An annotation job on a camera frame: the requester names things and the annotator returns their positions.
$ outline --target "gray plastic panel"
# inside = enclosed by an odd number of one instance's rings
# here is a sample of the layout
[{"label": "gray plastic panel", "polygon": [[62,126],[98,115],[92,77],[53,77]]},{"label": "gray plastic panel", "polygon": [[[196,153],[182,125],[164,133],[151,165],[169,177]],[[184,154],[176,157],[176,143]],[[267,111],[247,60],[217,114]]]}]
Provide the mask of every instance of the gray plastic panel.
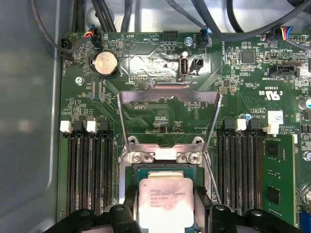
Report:
[{"label": "gray plastic panel", "polygon": [[[70,0],[37,6],[53,38],[68,31]],[[56,217],[59,59],[28,0],[3,0],[0,21],[0,232],[40,233]]]}]

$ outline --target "red wire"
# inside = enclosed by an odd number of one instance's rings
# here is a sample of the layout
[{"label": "red wire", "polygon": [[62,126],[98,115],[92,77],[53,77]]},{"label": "red wire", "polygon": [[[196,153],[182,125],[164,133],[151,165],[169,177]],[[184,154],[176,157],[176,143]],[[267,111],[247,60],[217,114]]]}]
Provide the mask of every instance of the red wire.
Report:
[{"label": "red wire", "polygon": [[286,28],[283,28],[283,30],[284,30],[284,37],[285,37],[285,40],[287,40],[287,37],[286,37],[287,27],[286,27]]}]

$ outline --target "cable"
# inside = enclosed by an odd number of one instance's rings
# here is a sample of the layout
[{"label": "cable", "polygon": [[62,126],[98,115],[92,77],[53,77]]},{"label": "cable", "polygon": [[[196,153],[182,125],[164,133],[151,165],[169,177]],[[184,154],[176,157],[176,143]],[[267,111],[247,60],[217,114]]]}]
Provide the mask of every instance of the cable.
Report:
[{"label": "cable", "polygon": [[234,10],[233,10],[233,0],[227,0],[227,15],[229,22],[231,26],[233,27],[234,31],[236,33],[243,33],[243,29],[240,27],[237,19],[235,18],[234,15]]},{"label": "cable", "polygon": [[53,45],[57,50],[59,50],[60,52],[63,52],[63,53],[73,53],[75,51],[77,51],[81,45],[86,41],[86,38],[82,38],[81,40],[78,41],[77,44],[75,44],[70,50],[67,50],[67,49],[64,49],[62,48],[61,46],[59,46],[58,44],[56,44],[52,39],[51,37],[49,36],[47,30],[45,29],[42,21],[41,21],[41,18],[40,18],[40,15],[39,15],[39,12],[38,12],[38,9],[37,9],[37,6],[36,6],[36,3],[35,3],[35,0],[30,0],[30,3],[31,3],[31,9],[32,9],[32,13],[35,17],[35,21],[37,22],[38,24],[38,27],[39,29],[41,30],[41,32],[43,33],[44,37],[46,38],[46,40],[51,44]]},{"label": "cable", "polygon": [[234,42],[234,41],[241,41],[241,40],[247,40],[249,38],[252,38],[256,35],[266,33],[267,31],[271,30],[274,27],[279,27],[280,25],[288,22],[292,18],[294,18],[296,15],[298,15],[300,12],[302,12],[304,9],[306,9],[310,4],[311,0],[305,1],[303,4],[286,14],[285,16],[279,18],[278,20],[264,26],[261,28],[258,28],[256,30],[247,32],[247,33],[234,33],[234,34],[225,34],[222,33],[218,26],[216,25],[213,17],[211,16],[210,12],[208,11],[205,3],[203,0],[191,0],[193,6],[195,7],[196,11],[199,13],[202,20],[206,23],[206,25],[210,28],[210,30],[213,32],[215,36],[220,38],[221,40],[225,42]]},{"label": "cable", "polygon": [[181,13],[184,17],[189,19],[192,23],[198,25],[200,28],[204,29],[205,25],[190,15],[185,9],[178,5],[174,0],[165,0],[175,11]]},{"label": "cable", "polygon": [[109,29],[108,29],[107,21],[106,21],[104,15],[103,15],[101,7],[99,6],[98,0],[92,0],[92,3],[93,3],[93,6],[94,6],[94,9],[95,9],[97,18],[99,20],[99,23],[101,24],[103,32],[108,32]]},{"label": "cable", "polygon": [[290,39],[290,32],[293,29],[292,27],[281,27],[281,32],[282,32],[282,38],[284,41],[289,43],[290,45],[296,46],[300,49],[306,50],[306,51],[311,51],[311,47],[305,46],[305,45],[300,45]]},{"label": "cable", "polygon": [[78,0],[78,32],[83,33],[86,31],[86,0]]},{"label": "cable", "polygon": [[116,27],[115,27],[115,24],[112,20],[112,17],[111,17],[111,14],[110,14],[110,11],[108,9],[108,6],[105,2],[105,0],[99,0],[99,4],[101,6],[101,9],[104,13],[104,16],[107,20],[107,24],[108,24],[108,27],[109,27],[109,30],[112,32],[112,33],[116,33],[117,30],[116,30]]},{"label": "cable", "polygon": [[78,0],[73,0],[73,3],[72,3],[71,30],[73,33],[78,32]]},{"label": "cable", "polygon": [[[300,4],[304,2],[304,0],[287,0],[287,2],[293,7],[298,7]],[[311,14],[311,7],[307,7],[303,11],[306,12],[307,14]]]},{"label": "cable", "polygon": [[132,14],[132,3],[133,3],[133,0],[125,0],[124,17],[123,17],[122,24],[121,24],[122,33],[128,32],[128,29],[130,27],[130,20],[131,20],[131,14]]},{"label": "cable", "polygon": [[286,42],[289,43],[290,45],[296,46],[296,47],[301,48],[301,49],[303,49],[303,50],[311,51],[311,47],[305,46],[305,45],[300,45],[300,44],[298,44],[298,43],[292,41],[292,40],[289,39],[289,38],[286,40]]}]

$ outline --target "white label sticker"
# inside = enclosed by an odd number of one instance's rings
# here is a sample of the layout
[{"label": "white label sticker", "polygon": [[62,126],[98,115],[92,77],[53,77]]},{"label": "white label sticker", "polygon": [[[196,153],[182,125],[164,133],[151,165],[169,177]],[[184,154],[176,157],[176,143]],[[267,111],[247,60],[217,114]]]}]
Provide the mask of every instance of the white label sticker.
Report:
[{"label": "white label sticker", "polygon": [[284,124],[283,111],[268,111],[268,124]]}]

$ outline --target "ram slot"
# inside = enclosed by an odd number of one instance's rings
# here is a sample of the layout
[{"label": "ram slot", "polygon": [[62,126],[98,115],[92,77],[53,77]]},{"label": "ram slot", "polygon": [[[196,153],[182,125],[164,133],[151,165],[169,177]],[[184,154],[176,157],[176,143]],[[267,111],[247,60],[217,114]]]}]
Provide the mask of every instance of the ram slot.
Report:
[{"label": "ram slot", "polygon": [[230,154],[229,154],[229,161],[230,161],[230,206],[236,210],[238,201],[236,195],[236,176],[237,176],[237,161],[235,158],[235,137],[231,137],[230,140]]},{"label": "ram slot", "polygon": [[66,209],[67,215],[79,208],[78,156],[79,156],[80,141],[81,139],[79,137],[72,137],[69,139],[67,209]]},{"label": "ram slot", "polygon": [[242,214],[244,215],[247,211],[248,205],[248,169],[247,169],[247,142],[246,137],[241,137],[242,144]]},{"label": "ram slot", "polygon": [[235,137],[234,157],[236,162],[236,209],[239,215],[242,214],[242,138],[240,136]]},{"label": "ram slot", "polygon": [[104,154],[103,154],[103,208],[112,204],[114,193],[113,193],[113,140],[106,138],[104,140]]},{"label": "ram slot", "polygon": [[78,168],[78,180],[79,180],[79,209],[85,209],[88,207],[88,138],[84,137],[80,140],[79,147],[79,168]]},{"label": "ram slot", "polygon": [[100,215],[102,142],[101,138],[90,138],[90,140],[92,141],[90,154],[92,167],[91,208]]},{"label": "ram slot", "polygon": [[247,143],[247,154],[246,154],[246,165],[247,165],[247,209],[254,208],[254,137],[249,136],[246,138]]},{"label": "ram slot", "polygon": [[261,187],[260,187],[260,171],[261,162],[263,155],[263,141],[264,137],[254,138],[254,208],[261,208]]},{"label": "ram slot", "polygon": [[224,162],[224,166],[223,166],[223,183],[225,184],[225,188],[224,188],[224,204],[225,205],[230,205],[230,160],[229,160],[229,156],[230,156],[230,139],[231,137],[225,137],[225,143],[224,143],[224,149],[223,151],[225,151],[225,153],[222,154],[223,156],[223,162]]},{"label": "ram slot", "polygon": [[223,147],[224,147],[224,138],[219,136],[217,140],[217,187],[218,192],[221,198],[222,203],[224,203],[224,196],[223,196]]}]

